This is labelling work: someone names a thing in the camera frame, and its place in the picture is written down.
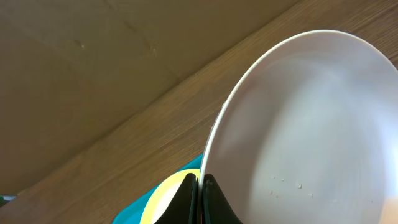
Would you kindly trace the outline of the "white plate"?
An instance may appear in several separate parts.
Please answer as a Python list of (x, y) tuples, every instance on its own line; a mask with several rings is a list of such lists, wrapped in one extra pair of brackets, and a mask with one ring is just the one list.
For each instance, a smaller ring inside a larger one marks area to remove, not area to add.
[(397, 69), (345, 32), (282, 41), (223, 104), (201, 173), (243, 223), (396, 223)]

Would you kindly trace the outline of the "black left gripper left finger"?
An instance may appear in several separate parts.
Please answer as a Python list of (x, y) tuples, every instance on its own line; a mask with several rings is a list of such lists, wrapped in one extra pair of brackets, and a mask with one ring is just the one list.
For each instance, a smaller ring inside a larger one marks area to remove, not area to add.
[(189, 173), (155, 224), (197, 224), (198, 179)]

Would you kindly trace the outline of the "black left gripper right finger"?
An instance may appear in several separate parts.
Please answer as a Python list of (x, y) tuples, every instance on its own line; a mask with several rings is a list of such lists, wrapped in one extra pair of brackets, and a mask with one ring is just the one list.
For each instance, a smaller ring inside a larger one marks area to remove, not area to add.
[(203, 179), (201, 215), (204, 224), (242, 224), (211, 174), (206, 174)]

